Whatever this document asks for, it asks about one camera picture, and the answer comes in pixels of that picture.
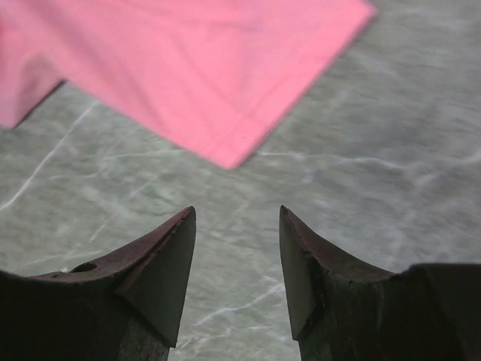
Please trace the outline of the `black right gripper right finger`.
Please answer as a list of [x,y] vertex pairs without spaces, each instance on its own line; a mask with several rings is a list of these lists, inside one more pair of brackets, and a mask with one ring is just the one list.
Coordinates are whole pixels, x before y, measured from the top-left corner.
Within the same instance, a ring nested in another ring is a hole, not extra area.
[[292,337],[303,360],[478,360],[480,266],[368,264],[280,209]]

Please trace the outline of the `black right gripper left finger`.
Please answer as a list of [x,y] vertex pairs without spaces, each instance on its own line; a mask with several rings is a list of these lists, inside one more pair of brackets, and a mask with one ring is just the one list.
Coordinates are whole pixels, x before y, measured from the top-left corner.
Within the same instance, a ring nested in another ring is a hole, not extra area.
[[166,360],[195,248],[188,207],[69,272],[1,274],[3,360]]

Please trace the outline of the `pink t shirt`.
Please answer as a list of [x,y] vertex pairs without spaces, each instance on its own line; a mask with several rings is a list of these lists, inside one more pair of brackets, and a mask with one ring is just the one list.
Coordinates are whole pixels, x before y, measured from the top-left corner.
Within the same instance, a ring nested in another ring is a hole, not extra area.
[[239,166],[376,13],[367,1],[3,1],[1,124],[67,80]]

